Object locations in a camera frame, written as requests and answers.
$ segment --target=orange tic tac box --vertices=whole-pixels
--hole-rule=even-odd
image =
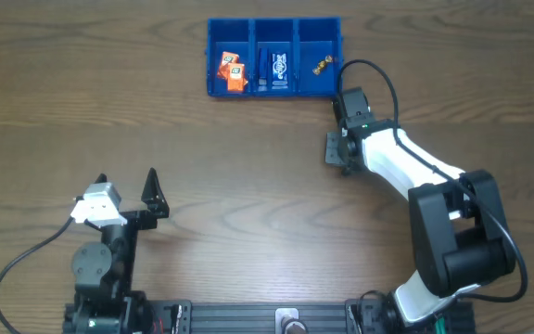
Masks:
[[[232,52],[222,52],[222,62],[220,62],[220,68],[218,69],[218,78],[228,79],[228,64],[237,63],[239,56]]]
[[[244,92],[247,83],[245,64],[228,64],[228,92]]]

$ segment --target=wood grain surface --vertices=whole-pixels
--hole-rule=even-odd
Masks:
[[[343,301],[409,277],[405,200],[324,164],[327,100],[207,96],[207,18],[233,13],[340,16],[346,59],[388,72],[413,141],[493,173],[530,286],[476,302],[477,329],[534,331],[534,1],[0,0],[0,271],[99,173],[128,209],[153,166],[172,217],[140,234],[133,287],[151,299]],[[357,84],[391,116],[373,71],[356,67]],[[60,332],[71,257],[97,239],[74,225],[9,273],[0,302],[18,329]]]

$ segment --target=wooden table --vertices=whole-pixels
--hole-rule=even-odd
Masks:
[[[206,20],[233,13],[339,15],[346,59],[388,72],[413,141],[493,173],[530,287],[520,302],[476,302],[478,331],[534,331],[531,1],[1,0],[0,270],[52,235],[99,173],[131,208],[153,166],[172,217],[139,238],[133,287],[151,299],[343,301],[409,277],[405,200],[324,164],[327,100],[207,96]],[[358,84],[390,117],[382,79],[356,67],[346,86]],[[92,240],[74,225],[9,273],[0,302],[18,329],[60,332],[71,257]]]

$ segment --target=white arm segment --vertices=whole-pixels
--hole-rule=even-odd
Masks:
[[[402,129],[397,130],[400,141],[410,150],[444,173],[458,179],[464,171],[450,166],[418,147]],[[422,184],[438,185],[446,182],[442,176],[432,172],[421,162],[397,145],[393,129],[375,132],[362,141],[364,163],[371,172],[380,174],[389,181],[406,199],[407,190]],[[451,219],[458,218],[458,212],[451,212]]]

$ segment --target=blue tray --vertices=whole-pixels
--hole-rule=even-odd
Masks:
[[[337,73],[343,64],[343,37],[339,18],[208,19],[208,95],[241,96],[335,96]],[[286,52],[288,88],[271,90],[271,69],[266,91],[259,91],[259,49]],[[226,81],[216,77],[222,52],[240,56],[248,84],[242,93],[228,92]],[[312,72],[325,56],[333,56],[320,75]]]

